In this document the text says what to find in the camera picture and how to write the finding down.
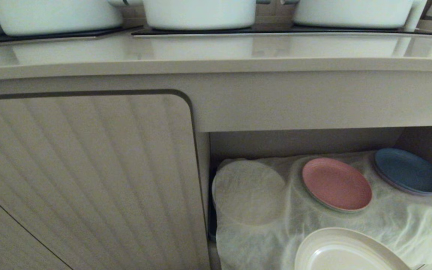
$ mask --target black cooktop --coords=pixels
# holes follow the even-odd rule
[[[252,27],[231,30],[191,30],[171,31],[143,27],[133,32],[133,36],[187,36],[187,35],[232,35],[232,34],[290,34],[290,33],[386,33],[386,34],[411,34],[431,35],[432,32],[421,29],[405,31],[403,28],[396,29],[356,29],[356,28],[330,28],[314,27],[296,24],[255,24]]]
[[[0,43],[15,42],[15,41],[41,41],[41,40],[53,40],[53,39],[71,39],[71,38],[82,38],[91,39],[99,38],[109,34],[114,34],[122,31],[134,31],[137,29],[142,29],[141,26],[136,26],[132,28],[112,28],[103,29],[96,31],[85,31],[85,32],[73,32],[73,33],[63,33],[63,34],[41,34],[37,36],[7,36],[5,34],[0,34]]]

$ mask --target cabinet door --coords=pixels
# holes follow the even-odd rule
[[[0,270],[70,270],[0,207]]]
[[[209,269],[187,102],[96,95],[0,99],[0,204],[74,269]]]

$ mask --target white plate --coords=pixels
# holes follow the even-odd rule
[[[410,270],[378,241],[349,229],[319,229],[301,243],[295,270]]]

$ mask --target countertop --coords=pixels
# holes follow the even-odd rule
[[[0,80],[221,72],[432,72],[432,36],[244,34],[135,37],[0,45]]]

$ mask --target blue plate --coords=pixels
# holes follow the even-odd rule
[[[432,165],[400,149],[384,148],[374,161],[382,178],[400,190],[415,195],[432,195]]]

